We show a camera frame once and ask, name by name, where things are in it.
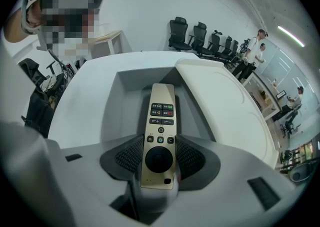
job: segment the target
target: man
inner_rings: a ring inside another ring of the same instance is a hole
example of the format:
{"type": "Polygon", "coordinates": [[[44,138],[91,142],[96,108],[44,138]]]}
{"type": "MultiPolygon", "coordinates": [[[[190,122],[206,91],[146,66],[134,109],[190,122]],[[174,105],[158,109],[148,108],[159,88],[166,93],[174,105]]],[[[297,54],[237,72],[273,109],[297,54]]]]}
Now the man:
{"type": "Polygon", "coordinates": [[[304,93],[303,86],[299,86],[298,95],[295,98],[287,97],[288,101],[285,106],[282,107],[282,110],[278,112],[276,115],[272,116],[273,121],[278,121],[282,117],[284,117],[287,113],[291,112],[296,106],[301,104],[302,95],[304,93]]]}
{"type": "Polygon", "coordinates": [[[234,76],[237,76],[241,72],[238,81],[241,81],[248,73],[251,74],[253,71],[255,67],[253,62],[255,60],[256,52],[259,50],[259,41],[263,40],[265,37],[266,32],[263,29],[260,29],[258,30],[257,36],[250,39],[246,52],[244,53],[246,60],[243,60],[232,72],[234,76]]]}
{"type": "Polygon", "coordinates": [[[252,63],[252,65],[249,67],[249,70],[246,74],[246,76],[244,77],[244,79],[249,78],[250,74],[252,73],[252,71],[254,71],[256,68],[258,68],[258,66],[260,64],[263,64],[265,62],[265,59],[263,59],[263,51],[265,51],[266,49],[266,44],[262,43],[260,45],[260,50],[258,50],[257,54],[254,57],[254,61],[252,63]]]}

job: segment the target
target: black button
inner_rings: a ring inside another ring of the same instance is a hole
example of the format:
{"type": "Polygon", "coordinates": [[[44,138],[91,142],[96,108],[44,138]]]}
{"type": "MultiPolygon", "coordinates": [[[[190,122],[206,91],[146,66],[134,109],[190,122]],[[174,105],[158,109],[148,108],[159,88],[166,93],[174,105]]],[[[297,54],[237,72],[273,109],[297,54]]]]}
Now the black button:
{"type": "Polygon", "coordinates": [[[154,137],[152,135],[148,135],[148,137],[146,138],[146,141],[149,143],[152,143],[154,141],[154,137]]]}
{"type": "Polygon", "coordinates": [[[172,166],[174,158],[170,150],[163,146],[156,146],[146,153],[144,161],[152,172],[163,173],[172,166]]]}
{"type": "Polygon", "coordinates": [[[159,144],[163,144],[164,138],[163,138],[162,136],[158,136],[158,138],[156,139],[156,141],[157,141],[159,144]]]}
{"type": "Polygon", "coordinates": [[[168,144],[173,144],[175,142],[175,139],[173,137],[168,137],[166,141],[168,142],[168,144]]]}
{"type": "Polygon", "coordinates": [[[162,111],[162,116],[163,117],[173,117],[174,116],[174,111],[173,110],[163,110],[162,111]]]}
{"type": "Polygon", "coordinates": [[[151,109],[151,116],[162,116],[162,109],[151,109]]]}
{"type": "Polygon", "coordinates": [[[174,125],[174,120],[173,119],[162,119],[162,125],[174,125]]]}
{"type": "Polygon", "coordinates": [[[151,109],[162,109],[162,103],[152,103],[151,109]]]}
{"type": "Polygon", "coordinates": [[[159,133],[162,134],[164,131],[165,131],[165,129],[164,129],[162,126],[158,128],[158,132],[159,132],[159,133]]]}
{"type": "Polygon", "coordinates": [[[163,109],[173,111],[174,106],[172,104],[163,104],[163,109]]]}
{"type": "Polygon", "coordinates": [[[151,117],[150,120],[149,120],[149,123],[150,123],[150,124],[158,124],[158,125],[161,125],[161,118],[153,118],[153,117],[151,117]]]}

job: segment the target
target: white t-shirt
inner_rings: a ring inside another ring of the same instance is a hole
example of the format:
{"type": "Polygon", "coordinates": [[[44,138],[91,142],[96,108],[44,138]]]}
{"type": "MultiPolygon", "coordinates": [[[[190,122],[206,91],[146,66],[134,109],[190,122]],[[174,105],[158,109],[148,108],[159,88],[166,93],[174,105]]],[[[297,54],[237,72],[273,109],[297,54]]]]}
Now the white t-shirt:
{"type": "MultiPolygon", "coordinates": [[[[262,51],[259,49],[258,53],[255,55],[256,57],[258,57],[258,59],[260,61],[263,61],[263,55],[262,55],[262,51]]],[[[254,66],[258,68],[258,66],[261,64],[261,62],[259,62],[256,58],[254,58],[254,66]]]]}
{"type": "Polygon", "coordinates": [[[255,60],[257,51],[259,50],[259,41],[256,37],[250,39],[247,49],[250,49],[250,53],[247,54],[248,63],[252,64],[255,60]]]}
{"type": "Polygon", "coordinates": [[[294,102],[289,101],[286,103],[286,105],[290,108],[293,109],[294,106],[297,106],[299,104],[301,104],[301,100],[302,100],[302,94],[298,94],[294,99],[294,102]]]}

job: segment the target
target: black joystick pad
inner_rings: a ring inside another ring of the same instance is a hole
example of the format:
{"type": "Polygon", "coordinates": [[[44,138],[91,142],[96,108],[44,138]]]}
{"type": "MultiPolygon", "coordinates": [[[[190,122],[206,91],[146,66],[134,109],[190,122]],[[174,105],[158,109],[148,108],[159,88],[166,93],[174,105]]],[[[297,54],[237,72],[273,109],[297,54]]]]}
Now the black joystick pad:
{"type": "Polygon", "coordinates": [[[163,173],[167,171],[173,163],[171,152],[163,147],[156,146],[150,149],[145,155],[145,164],[152,172],[163,173]]]}

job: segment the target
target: beige remote control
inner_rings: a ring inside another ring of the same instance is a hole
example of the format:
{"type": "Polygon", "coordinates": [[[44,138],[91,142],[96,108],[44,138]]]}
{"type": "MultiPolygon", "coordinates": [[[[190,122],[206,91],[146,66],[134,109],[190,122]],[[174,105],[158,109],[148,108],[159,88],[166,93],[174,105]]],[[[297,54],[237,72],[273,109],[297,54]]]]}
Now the beige remote control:
{"type": "Polygon", "coordinates": [[[175,87],[171,84],[153,84],[144,133],[141,187],[173,188],[176,134],[175,87]]]}

